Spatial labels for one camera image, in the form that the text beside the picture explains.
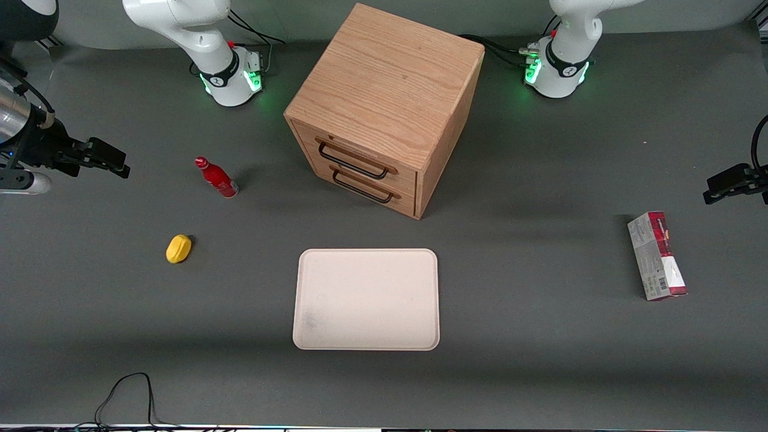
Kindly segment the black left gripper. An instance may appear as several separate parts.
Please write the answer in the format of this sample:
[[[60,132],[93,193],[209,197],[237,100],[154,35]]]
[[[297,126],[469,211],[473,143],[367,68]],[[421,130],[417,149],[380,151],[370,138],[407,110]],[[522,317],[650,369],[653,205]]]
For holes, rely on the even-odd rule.
[[[708,178],[707,186],[708,189],[703,192],[706,205],[727,197],[752,194],[760,194],[764,204],[768,205],[767,164],[757,169],[746,163],[736,164]]]

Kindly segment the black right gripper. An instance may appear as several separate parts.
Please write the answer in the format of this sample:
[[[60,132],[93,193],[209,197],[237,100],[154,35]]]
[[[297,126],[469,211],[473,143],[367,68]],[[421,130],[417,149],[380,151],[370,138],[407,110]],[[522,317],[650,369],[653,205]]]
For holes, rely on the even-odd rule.
[[[30,117],[26,121],[11,120],[11,168],[24,165],[45,167],[77,177],[81,167],[102,169],[127,179],[131,167],[125,164],[126,154],[104,140],[90,137],[88,155],[84,142],[72,139],[58,120],[44,128],[44,117]]]

